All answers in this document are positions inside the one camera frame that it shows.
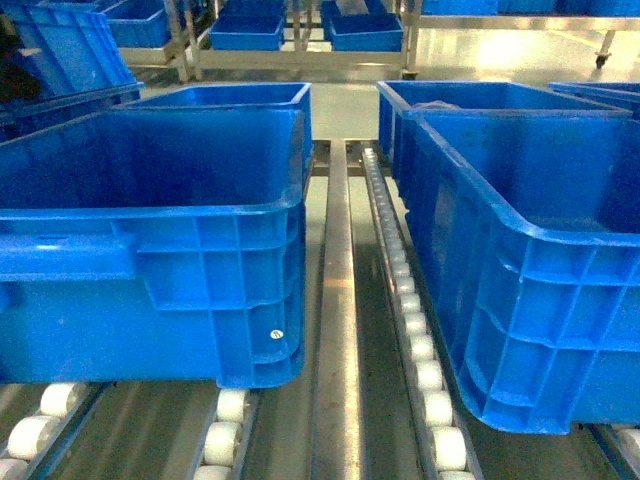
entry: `white roller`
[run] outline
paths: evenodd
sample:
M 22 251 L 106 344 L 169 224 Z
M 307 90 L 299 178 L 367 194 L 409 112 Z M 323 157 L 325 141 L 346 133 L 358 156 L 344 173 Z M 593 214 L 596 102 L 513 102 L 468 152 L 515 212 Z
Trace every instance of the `white roller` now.
M 431 430 L 432 452 L 438 471 L 459 470 L 467 466 L 467 449 L 464 437 L 456 427 L 434 427 Z
M 396 291 L 400 295 L 414 293 L 416 291 L 416 283 L 412 277 L 395 277 Z
M 412 312 L 403 315 L 404 330 L 407 335 L 426 335 L 427 317 L 422 312 Z
M 404 253 L 404 250 L 392 250 L 388 252 L 389 261 L 390 262 L 406 262 L 407 254 Z
M 19 480 L 27 471 L 29 464 L 24 460 L 3 458 L 0 460 L 0 480 Z
M 409 351 L 414 362 L 419 360 L 433 360 L 433 337 L 431 335 L 409 336 Z
M 233 467 L 236 448 L 242 438 L 242 427 L 235 422 L 214 422 L 204 442 L 204 462 L 208 465 Z
M 408 277 L 411 275 L 411 268 L 407 262 L 391 262 L 391 273 L 394 277 Z
M 22 460 L 32 460 L 46 446 L 60 419 L 45 415 L 23 418 L 9 435 L 9 455 Z
M 407 313 L 419 312 L 422 308 L 420 295 L 418 295 L 417 293 L 407 293 L 405 295 L 400 295 L 400 308 L 402 309 L 403 315 L 406 315 Z
M 420 390 L 442 390 L 442 368 L 437 360 L 421 360 L 416 362 L 416 374 L 418 377 L 418 388 Z
M 450 427 L 453 425 L 453 405 L 449 392 L 427 390 L 424 398 L 424 420 L 429 427 Z
M 229 467 L 203 465 L 198 467 L 193 480 L 227 480 L 230 477 L 231 469 Z
M 84 392 L 84 383 L 52 383 L 40 399 L 40 413 L 64 418 L 75 407 Z
M 249 390 L 241 388 L 225 388 L 220 390 L 216 416 L 219 422 L 244 422 L 247 411 Z
M 438 480 L 476 480 L 476 477 L 469 472 L 440 472 Z
M 618 431 L 618 438 L 636 461 L 640 461 L 640 430 L 629 428 Z
M 391 252 L 393 250 L 404 250 L 404 246 L 402 245 L 402 240 L 400 237 L 397 239 L 387 239 L 387 251 Z

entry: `blue plastic crate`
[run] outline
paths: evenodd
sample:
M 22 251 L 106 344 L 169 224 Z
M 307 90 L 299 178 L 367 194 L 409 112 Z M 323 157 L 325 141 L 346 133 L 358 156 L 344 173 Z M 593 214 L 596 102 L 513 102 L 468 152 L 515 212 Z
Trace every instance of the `blue plastic crate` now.
M 640 83 L 550 83 L 549 88 L 631 110 L 640 118 Z
M 263 106 L 304 112 L 305 174 L 313 156 L 310 83 L 255 83 L 188 87 L 126 104 L 125 108 L 240 108 Z
M 381 0 L 365 0 L 367 9 L 372 15 L 386 15 L 387 9 Z M 331 20 L 334 17 L 341 17 L 342 13 L 335 0 L 320 3 L 320 22 L 324 40 L 331 40 Z
M 15 102 L 11 112 L 19 135 L 28 135 L 74 118 L 106 110 L 113 105 L 138 100 L 143 87 L 142 83 L 134 83 L 42 102 Z
M 640 124 L 433 116 L 416 138 L 407 222 L 465 405 L 509 432 L 640 423 Z
M 498 0 L 423 0 L 423 15 L 497 15 Z
M 285 19 L 281 16 L 227 15 L 218 18 L 209 32 L 214 50 L 280 50 Z
M 220 10 L 220 15 L 266 15 L 268 17 L 283 16 L 287 13 L 287 5 L 283 0 L 228 0 Z
M 12 138 L 13 117 L 0 107 L 0 143 Z
M 553 13 L 556 9 L 556 1 L 557 0 L 499 0 L 498 13 Z
M 399 52 L 403 29 L 394 14 L 350 15 L 331 20 L 331 44 L 338 52 Z
M 516 83 L 501 82 L 379 82 L 380 121 L 378 138 L 392 163 L 400 196 L 411 208 L 411 183 L 417 116 L 447 111 L 451 115 L 474 115 L 484 110 L 608 111 L 630 116 L 615 107 Z
M 42 82 L 42 99 L 135 83 L 104 16 L 2 4 L 27 49 L 20 65 Z
M 340 15 L 340 9 L 335 1 L 332 0 L 320 4 L 320 23 L 322 24 L 322 37 L 324 40 L 331 40 L 331 20 Z
M 159 48 L 171 39 L 167 12 L 155 0 L 123 0 L 103 13 L 119 47 Z
M 2 144 L 0 382 L 294 378 L 302 138 L 295 111 L 112 109 Z
M 596 17 L 640 17 L 637 0 L 591 0 L 589 14 Z

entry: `crate handle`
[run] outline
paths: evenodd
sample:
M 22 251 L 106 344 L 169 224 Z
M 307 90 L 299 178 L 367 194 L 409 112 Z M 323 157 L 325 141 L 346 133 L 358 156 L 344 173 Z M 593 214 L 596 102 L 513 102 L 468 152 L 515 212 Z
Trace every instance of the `crate handle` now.
M 0 235 L 0 282 L 131 280 L 133 235 Z

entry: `roller conveyor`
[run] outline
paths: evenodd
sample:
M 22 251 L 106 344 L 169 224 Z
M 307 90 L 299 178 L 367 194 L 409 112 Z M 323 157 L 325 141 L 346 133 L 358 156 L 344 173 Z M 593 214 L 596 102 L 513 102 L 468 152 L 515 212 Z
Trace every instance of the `roller conveyor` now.
M 315 174 L 328 178 L 308 184 L 302 375 L 268 391 L 86 385 L 15 478 L 191 480 L 203 462 L 226 468 L 202 479 L 227 480 L 638 478 L 621 427 L 509 435 L 469 416 L 376 142 L 325 141 L 316 152 Z M 42 413 L 46 387 L 0 389 L 3 459 L 14 427 Z

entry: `metal rail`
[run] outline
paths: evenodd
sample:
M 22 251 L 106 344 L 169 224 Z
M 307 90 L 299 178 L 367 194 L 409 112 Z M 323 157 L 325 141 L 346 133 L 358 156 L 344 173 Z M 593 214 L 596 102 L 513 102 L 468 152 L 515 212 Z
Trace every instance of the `metal rail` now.
M 368 465 L 344 140 L 331 142 L 324 261 L 311 478 L 363 480 Z

